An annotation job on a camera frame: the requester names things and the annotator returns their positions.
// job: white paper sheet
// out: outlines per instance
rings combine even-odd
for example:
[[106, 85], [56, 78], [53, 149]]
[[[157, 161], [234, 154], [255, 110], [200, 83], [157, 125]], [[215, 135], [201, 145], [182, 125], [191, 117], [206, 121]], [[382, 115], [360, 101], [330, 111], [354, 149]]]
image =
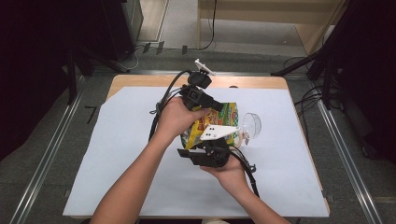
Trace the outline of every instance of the white paper sheet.
[[[153, 110], [166, 88], [127, 87], [101, 108], [64, 216], [91, 216], [111, 185], [146, 145]], [[220, 102], [236, 102], [240, 123], [259, 115], [262, 132], [241, 146], [251, 164], [261, 198], [283, 217], [327, 217], [314, 164], [306, 147], [289, 91], [214, 89]], [[140, 215], [142, 217], [247, 217], [210, 174], [180, 158], [177, 138], [166, 150]]]

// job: white plastic bracket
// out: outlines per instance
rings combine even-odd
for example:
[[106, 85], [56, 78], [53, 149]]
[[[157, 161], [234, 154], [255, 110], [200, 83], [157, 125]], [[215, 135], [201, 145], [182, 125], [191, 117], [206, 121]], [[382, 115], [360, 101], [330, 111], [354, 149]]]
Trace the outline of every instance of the white plastic bracket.
[[221, 137], [227, 136], [232, 133], [239, 131], [239, 128], [234, 126], [223, 126], [223, 125], [209, 125], [206, 127], [204, 133], [201, 135], [200, 139], [205, 140], [216, 140]]
[[215, 76], [216, 73], [213, 72], [212, 70], [208, 69], [203, 63], [199, 62], [199, 59], [195, 60], [195, 64], [197, 65], [198, 69], [204, 69], [206, 72], [209, 73], [209, 75]]

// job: yellow snack bag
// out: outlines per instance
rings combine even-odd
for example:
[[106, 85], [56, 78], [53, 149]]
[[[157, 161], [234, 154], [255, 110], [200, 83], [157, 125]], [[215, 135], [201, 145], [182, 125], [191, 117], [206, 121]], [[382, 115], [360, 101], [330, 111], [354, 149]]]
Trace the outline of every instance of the yellow snack bag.
[[[225, 126], [238, 126], [238, 110], [236, 103], [222, 103], [223, 109], [219, 112], [210, 109], [202, 119], [196, 120], [191, 127], [181, 135], [181, 144], [184, 148], [190, 149], [193, 146], [201, 142], [200, 136], [204, 132], [205, 128], [209, 124], [225, 125]], [[200, 106], [196, 106], [192, 110], [200, 109]], [[232, 133], [225, 137], [229, 146], [234, 146], [235, 139], [238, 137], [238, 133]]]

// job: bare arm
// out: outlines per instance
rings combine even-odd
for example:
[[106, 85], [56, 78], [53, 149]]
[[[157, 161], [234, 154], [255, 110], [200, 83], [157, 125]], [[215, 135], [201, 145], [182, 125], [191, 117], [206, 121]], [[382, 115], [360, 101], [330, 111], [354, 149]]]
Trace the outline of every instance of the bare arm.
[[190, 112], [180, 98], [172, 99], [162, 112], [157, 131], [136, 160], [106, 193], [96, 208], [91, 223], [134, 223], [163, 153], [176, 136], [186, 131], [207, 112]]
[[201, 169], [217, 178], [221, 186], [236, 199], [255, 223], [289, 223], [251, 191], [244, 169], [233, 156], [221, 168]]

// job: black tripod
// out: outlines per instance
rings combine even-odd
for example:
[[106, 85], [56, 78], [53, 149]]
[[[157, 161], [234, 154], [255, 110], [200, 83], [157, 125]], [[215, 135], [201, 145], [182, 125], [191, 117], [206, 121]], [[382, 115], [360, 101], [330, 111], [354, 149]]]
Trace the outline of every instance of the black tripod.
[[332, 75], [336, 72], [334, 59], [335, 52], [339, 49], [339, 43], [343, 41], [343, 32], [348, 29], [349, 26], [353, 25], [350, 24], [351, 18], [355, 16], [356, 12], [361, 7], [362, 2], [363, 1], [357, 0], [349, 1], [346, 11], [340, 21], [334, 27], [329, 38], [318, 51], [283, 70], [271, 73], [271, 76], [283, 77], [297, 68], [314, 61], [306, 74], [310, 80], [317, 80], [323, 70], [325, 70], [323, 81], [323, 103], [326, 105], [327, 109], [330, 109], [330, 87]]

